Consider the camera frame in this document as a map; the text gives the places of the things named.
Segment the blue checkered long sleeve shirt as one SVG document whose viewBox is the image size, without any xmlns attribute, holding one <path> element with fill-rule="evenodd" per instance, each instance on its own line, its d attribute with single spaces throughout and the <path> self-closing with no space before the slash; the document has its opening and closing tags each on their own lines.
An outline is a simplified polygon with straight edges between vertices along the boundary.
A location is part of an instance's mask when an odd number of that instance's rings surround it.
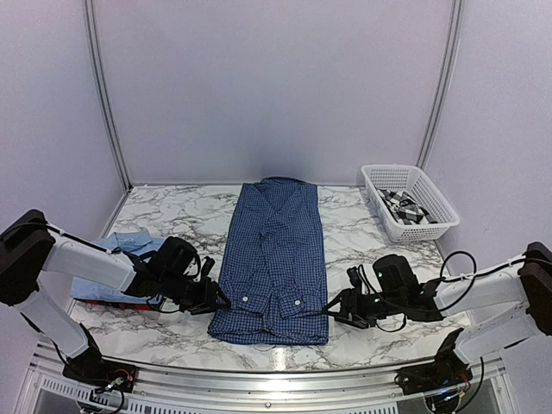
<svg viewBox="0 0 552 414">
<path fill-rule="evenodd" d="M 218 283 L 230 301 L 208 328 L 241 345 L 324 345 L 327 273 L 318 188 L 296 179 L 245 184 Z"/>
</svg>

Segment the red black plaid shirt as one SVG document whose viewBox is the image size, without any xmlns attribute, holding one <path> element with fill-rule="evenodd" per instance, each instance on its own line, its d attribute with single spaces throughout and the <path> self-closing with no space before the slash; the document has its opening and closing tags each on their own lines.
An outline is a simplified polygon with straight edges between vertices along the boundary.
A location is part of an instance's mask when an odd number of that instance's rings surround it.
<svg viewBox="0 0 552 414">
<path fill-rule="evenodd" d="M 142 301 L 140 303 L 108 302 L 91 299 L 77 299 L 77 302 L 89 305 L 108 306 L 121 310 L 159 311 L 161 309 L 161 306 L 165 303 L 165 298 L 147 298 L 145 301 Z"/>
</svg>

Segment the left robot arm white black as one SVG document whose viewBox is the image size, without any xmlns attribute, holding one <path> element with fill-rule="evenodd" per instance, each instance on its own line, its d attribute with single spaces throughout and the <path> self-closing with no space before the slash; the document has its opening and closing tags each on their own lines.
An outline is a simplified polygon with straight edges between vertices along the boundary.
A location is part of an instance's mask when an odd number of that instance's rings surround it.
<svg viewBox="0 0 552 414">
<path fill-rule="evenodd" d="M 29 210 L 1 234 L 1 302 L 54 345 L 68 371 L 100 384 L 115 369 L 88 329 L 52 300 L 41 275 L 82 279 L 133 298 L 163 297 L 179 312 L 201 315 L 230 305 L 210 277 L 213 266 L 211 258 L 200 259 L 178 237 L 136 254 L 83 240 L 49 223 L 41 211 Z"/>
</svg>

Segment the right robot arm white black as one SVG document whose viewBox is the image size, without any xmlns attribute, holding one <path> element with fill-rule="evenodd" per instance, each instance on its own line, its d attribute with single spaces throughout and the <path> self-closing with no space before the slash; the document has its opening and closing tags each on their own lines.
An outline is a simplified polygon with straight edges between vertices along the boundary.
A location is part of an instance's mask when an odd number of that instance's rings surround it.
<svg viewBox="0 0 552 414">
<path fill-rule="evenodd" d="M 519 256 L 485 270 L 419 282 L 408 260 L 389 254 L 373 263 L 374 288 L 363 266 L 350 267 L 350 288 L 323 308 L 337 322 L 359 329 L 401 314 L 413 322 L 440 322 L 464 311 L 508 304 L 509 309 L 468 329 L 447 335 L 427 369 L 435 386 L 445 386 L 479 358 L 532 336 L 551 334 L 551 252 L 532 242 Z"/>
</svg>

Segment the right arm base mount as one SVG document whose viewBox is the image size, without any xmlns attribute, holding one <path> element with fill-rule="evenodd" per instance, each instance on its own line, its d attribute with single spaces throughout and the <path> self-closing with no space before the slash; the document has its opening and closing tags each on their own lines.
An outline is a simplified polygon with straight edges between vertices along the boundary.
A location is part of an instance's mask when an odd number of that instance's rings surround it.
<svg viewBox="0 0 552 414">
<path fill-rule="evenodd" d="M 466 384 L 472 378 L 471 369 L 462 363 L 432 361 L 401 367 L 397 371 L 394 382 L 401 388 L 404 395 L 411 395 Z"/>
</svg>

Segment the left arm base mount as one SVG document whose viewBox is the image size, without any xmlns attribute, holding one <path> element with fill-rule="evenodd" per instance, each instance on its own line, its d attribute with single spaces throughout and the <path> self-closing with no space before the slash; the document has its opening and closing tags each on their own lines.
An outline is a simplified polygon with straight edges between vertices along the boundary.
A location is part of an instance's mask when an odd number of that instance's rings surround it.
<svg viewBox="0 0 552 414">
<path fill-rule="evenodd" d="M 103 358 L 69 360 L 63 376 L 100 388 L 104 391 L 117 389 L 132 392 L 138 369 L 136 366 Z"/>
</svg>

